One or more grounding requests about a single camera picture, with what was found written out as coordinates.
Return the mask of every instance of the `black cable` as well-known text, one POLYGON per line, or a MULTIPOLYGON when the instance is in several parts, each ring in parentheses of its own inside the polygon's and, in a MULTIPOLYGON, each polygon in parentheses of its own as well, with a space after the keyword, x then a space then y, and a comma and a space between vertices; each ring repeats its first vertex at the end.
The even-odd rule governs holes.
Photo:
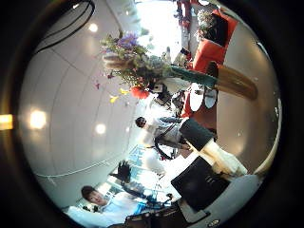
POLYGON ((65 30, 65 29, 69 28, 70 26, 72 26, 79 18, 81 18, 86 13, 88 7, 89 7, 89 3, 87 3, 87 5, 85 7, 85 10, 76 19, 74 19, 71 23, 69 23, 67 26, 65 26, 65 27, 63 27, 63 28, 61 28, 61 29, 59 29, 57 31, 52 32, 51 34, 49 34, 46 37, 44 37, 42 40, 46 40, 47 38, 49 38, 49 37, 51 37, 51 36, 53 36, 53 35, 61 32, 61 31, 65 30))
POLYGON ((78 27, 76 28, 75 30, 73 30, 69 35, 65 36, 64 38, 60 39, 59 41, 56 41, 50 45, 47 45, 45 47, 41 47, 40 49, 36 50, 32 56, 36 55, 37 53, 39 53, 40 51, 44 50, 44 49, 47 49, 47 48, 51 48, 55 45, 58 45, 59 43, 65 41, 68 37, 72 36, 74 33, 76 33, 78 30, 80 30, 87 22, 88 20, 92 17, 93 15, 93 12, 95 10, 95 4, 91 1, 91 0, 83 0, 83 2, 87 2, 91 7, 92 7, 92 10, 90 12, 90 14, 88 15, 88 17, 85 19, 85 21, 78 27))

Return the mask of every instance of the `red cushion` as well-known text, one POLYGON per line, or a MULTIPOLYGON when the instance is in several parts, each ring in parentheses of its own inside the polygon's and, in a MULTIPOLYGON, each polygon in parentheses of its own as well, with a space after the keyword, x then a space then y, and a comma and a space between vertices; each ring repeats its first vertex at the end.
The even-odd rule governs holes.
POLYGON ((193 112, 190 107, 190 91, 185 91, 184 96, 185 96, 185 101, 180 116, 182 118, 191 117, 193 115, 193 112))

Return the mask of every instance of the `white ceiling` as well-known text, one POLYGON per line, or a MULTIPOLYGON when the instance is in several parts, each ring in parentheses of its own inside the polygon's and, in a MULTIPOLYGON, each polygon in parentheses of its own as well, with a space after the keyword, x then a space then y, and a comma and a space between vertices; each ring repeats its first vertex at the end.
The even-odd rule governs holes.
MULTIPOLYGON (((133 23, 137 15, 125 14, 132 2, 95 1, 96 9, 88 24, 61 44, 36 54, 28 65, 20 97, 21 137, 33 173, 59 207, 73 205, 81 197, 83 185, 105 181, 137 144, 140 130, 134 120, 145 112, 146 100, 138 101, 127 94, 112 104, 110 96, 118 95, 126 86, 120 85, 119 78, 108 80, 102 75, 99 55, 99 42, 108 33, 117 36, 119 28, 140 29, 133 23), (88 30, 90 23, 97 24, 98 32, 88 30), (34 110, 46 113, 47 124, 42 129, 29 126, 34 110), (96 133, 97 124, 105 125, 104 134, 96 133)), ((85 7, 83 3, 64 15, 48 34, 67 25, 85 7)), ((41 42, 37 49, 67 35, 84 22, 88 13, 69 30, 41 42)), ((262 163, 270 149, 276 132, 278 96, 275 72, 255 39, 247 28, 238 26, 224 64, 256 82, 258 100, 250 104, 224 93, 218 96, 218 142, 238 155, 250 170, 262 163)), ((197 44, 191 45, 193 55, 197 44)))

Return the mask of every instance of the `orange chair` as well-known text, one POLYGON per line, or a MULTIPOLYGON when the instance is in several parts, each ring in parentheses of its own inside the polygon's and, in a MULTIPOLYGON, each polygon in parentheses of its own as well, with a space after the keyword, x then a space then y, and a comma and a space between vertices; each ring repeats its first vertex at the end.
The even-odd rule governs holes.
POLYGON ((207 66, 211 61, 215 61, 218 64, 223 64, 231 36, 238 23, 237 20, 235 20, 234 18, 228 15, 221 13, 217 9, 215 9, 213 13, 227 20, 228 22, 227 40, 225 46, 218 45, 215 42, 207 39, 204 39, 199 42, 199 46, 194 61, 192 63, 192 69, 203 73, 206 72, 207 66))

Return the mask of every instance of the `purple flower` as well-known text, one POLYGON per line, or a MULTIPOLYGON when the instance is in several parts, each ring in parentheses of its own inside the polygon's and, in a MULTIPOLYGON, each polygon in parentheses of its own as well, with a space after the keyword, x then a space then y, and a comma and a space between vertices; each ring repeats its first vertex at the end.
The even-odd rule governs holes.
POLYGON ((123 36, 118 42, 117 45, 119 47, 125 48, 125 49, 132 49, 134 46, 138 44, 137 42, 138 36, 134 33, 127 33, 125 36, 123 36))

